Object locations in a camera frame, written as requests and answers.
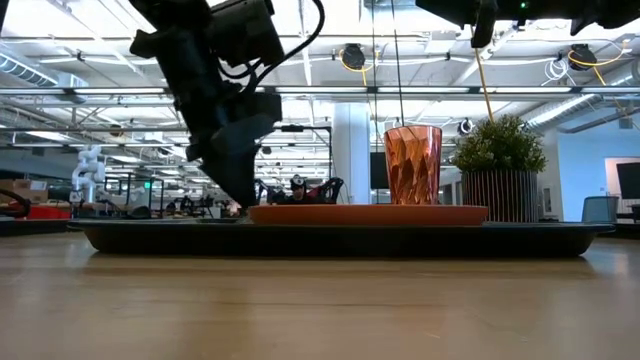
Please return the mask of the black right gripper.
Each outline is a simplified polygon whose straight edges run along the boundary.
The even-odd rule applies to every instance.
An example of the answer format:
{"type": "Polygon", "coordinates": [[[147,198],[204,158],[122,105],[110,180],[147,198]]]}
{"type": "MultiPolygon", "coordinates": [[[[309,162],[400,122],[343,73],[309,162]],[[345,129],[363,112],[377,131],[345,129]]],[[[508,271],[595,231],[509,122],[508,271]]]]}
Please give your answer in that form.
{"type": "Polygon", "coordinates": [[[491,42],[499,10],[497,0],[415,0],[415,5],[456,25],[475,25],[472,48],[483,48],[491,42]]]}

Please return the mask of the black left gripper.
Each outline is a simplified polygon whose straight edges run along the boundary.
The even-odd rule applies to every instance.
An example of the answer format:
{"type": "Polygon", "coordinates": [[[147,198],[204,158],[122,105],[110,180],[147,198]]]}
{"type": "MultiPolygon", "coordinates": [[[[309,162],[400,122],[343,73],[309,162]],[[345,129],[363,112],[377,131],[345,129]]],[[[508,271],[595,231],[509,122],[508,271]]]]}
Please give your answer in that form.
{"type": "Polygon", "coordinates": [[[247,93],[221,77],[219,61],[195,33],[160,34],[158,63],[168,81],[192,141],[187,160],[242,207],[256,204],[256,141],[282,118],[281,97],[247,93]]]}

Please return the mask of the black serving tray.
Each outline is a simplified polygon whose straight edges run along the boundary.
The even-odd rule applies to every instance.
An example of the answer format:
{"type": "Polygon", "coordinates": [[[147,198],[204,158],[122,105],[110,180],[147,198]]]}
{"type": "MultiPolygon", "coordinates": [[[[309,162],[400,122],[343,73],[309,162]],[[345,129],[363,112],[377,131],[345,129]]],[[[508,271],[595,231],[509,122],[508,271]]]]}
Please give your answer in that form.
{"type": "Polygon", "coordinates": [[[102,253],[278,258],[571,258],[615,229],[558,222],[334,226],[82,219],[68,225],[102,253]]]}

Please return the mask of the orange faceted plastic cup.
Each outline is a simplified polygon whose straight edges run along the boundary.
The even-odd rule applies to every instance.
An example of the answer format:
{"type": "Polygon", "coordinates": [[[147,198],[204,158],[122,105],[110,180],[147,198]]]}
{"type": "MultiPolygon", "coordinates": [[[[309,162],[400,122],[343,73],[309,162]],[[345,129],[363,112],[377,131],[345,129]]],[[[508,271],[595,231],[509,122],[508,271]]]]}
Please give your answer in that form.
{"type": "Polygon", "coordinates": [[[436,205],[442,130],[427,125],[393,128],[384,133],[384,145],[391,202],[436,205]]]}

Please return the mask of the orange plastic plate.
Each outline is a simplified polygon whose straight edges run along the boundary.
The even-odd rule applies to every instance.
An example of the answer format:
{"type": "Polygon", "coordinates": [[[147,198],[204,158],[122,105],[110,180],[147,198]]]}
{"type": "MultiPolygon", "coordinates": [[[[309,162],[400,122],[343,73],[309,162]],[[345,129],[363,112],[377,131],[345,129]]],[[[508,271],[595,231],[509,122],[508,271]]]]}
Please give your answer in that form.
{"type": "Polygon", "coordinates": [[[258,225],[478,226],[489,209],[462,205],[261,205],[248,210],[258,225]]]}

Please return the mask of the person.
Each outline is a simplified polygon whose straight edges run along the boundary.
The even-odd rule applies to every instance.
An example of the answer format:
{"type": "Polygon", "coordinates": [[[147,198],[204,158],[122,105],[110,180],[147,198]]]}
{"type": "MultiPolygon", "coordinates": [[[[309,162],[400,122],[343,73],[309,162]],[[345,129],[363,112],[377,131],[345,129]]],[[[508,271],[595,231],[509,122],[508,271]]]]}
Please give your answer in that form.
{"type": "Polygon", "coordinates": [[[318,187],[308,189],[307,181],[299,174],[290,179],[291,194],[280,194],[273,198],[276,205],[310,205],[327,204],[328,200],[320,193],[318,187]]]}

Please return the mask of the white square column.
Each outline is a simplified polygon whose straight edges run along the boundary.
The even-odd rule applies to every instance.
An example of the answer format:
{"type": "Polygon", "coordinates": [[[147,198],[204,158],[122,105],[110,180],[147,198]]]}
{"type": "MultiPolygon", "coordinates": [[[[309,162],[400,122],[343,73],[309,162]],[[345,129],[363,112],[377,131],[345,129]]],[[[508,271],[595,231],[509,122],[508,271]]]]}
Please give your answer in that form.
{"type": "Polygon", "coordinates": [[[370,110],[366,103],[336,103],[332,121],[335,176],[344,181],[339,202],[370,203],[370,110]]]}

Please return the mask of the potted plant in ribbed pot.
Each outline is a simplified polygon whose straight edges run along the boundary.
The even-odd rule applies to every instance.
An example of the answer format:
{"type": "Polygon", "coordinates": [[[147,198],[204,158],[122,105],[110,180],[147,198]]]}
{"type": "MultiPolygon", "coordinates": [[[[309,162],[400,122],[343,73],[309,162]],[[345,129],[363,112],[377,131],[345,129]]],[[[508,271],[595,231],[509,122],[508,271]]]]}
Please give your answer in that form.
{"type": "Polygon", "coordinates": [[[477,125],[457,142],[462,203],[488,209],[489,222],[536,223],[538,174],[547,164],[539,134],[515,115],[477,125]]]}

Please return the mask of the black computer monitor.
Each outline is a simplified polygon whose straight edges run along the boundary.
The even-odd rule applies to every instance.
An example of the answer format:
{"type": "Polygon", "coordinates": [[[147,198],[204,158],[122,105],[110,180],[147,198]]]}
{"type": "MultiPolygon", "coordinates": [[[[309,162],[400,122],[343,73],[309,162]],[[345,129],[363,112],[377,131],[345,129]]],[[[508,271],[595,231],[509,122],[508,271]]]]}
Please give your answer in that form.
{"type": "Polygon", "coordinates": [[[389,188],[386,155],[384,152],[370,153],[370,185],[372,190],[389,188]]]}

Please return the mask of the red storage bin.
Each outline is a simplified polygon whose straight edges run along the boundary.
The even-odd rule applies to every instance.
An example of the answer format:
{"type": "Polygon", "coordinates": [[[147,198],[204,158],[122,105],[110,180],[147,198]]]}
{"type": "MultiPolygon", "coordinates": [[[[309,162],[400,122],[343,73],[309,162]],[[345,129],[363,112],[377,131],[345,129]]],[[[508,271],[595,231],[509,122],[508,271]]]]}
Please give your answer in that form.
{"type": "Polygon", "coordinates": [[[27,220],[69,220],[71,210],[68,207],[32,205],[27,220]]]}

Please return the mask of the cardboard boxes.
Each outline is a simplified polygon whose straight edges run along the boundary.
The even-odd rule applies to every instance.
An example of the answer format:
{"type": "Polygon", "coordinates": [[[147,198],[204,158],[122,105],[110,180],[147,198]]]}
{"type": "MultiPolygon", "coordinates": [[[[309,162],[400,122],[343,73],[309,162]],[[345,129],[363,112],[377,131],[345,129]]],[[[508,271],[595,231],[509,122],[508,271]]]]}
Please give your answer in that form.
{"type": "Polygon", "coordinates": [[[32,203],[43,203],[48,200],[48,184],[45,181],[28,179],[0,180],[0,189],[16,193],[32,203]]]}

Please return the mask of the blue office chair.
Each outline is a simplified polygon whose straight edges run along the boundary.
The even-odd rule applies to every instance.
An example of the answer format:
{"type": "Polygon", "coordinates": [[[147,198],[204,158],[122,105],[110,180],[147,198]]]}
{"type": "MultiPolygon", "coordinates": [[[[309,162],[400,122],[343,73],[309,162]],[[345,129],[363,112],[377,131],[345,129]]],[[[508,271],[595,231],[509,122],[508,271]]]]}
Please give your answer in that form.
{"type": "Polygon", "coordinates": [[[617,208],[615,196],[590,196],[584,199],[581,220],[584,223],[616,223],[617,208]]]}

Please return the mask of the black background rig frame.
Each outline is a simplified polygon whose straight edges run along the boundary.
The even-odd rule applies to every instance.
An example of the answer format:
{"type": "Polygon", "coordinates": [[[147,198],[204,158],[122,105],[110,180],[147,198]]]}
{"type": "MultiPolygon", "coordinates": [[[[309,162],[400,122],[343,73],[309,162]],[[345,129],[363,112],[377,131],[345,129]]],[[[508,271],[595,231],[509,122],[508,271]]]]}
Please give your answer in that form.
{"type": "Polygon", "coordinates": [[[287,124],[261,140],[258,164],[263,173],[277,179],[300,174],[328,180],[335,174],[333,134],[330,126],[287,124]]]}

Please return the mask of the dark wall screen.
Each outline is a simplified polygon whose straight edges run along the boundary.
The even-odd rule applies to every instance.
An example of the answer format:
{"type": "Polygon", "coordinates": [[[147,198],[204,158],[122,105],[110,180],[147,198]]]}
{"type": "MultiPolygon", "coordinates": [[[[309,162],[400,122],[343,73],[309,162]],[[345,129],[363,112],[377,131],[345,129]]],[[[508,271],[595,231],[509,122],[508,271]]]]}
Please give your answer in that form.
{"type": "Polygon", "coordinates": [[[625,200],[640,200],[640,162],[616,165],[620,193],[625,200]]]}

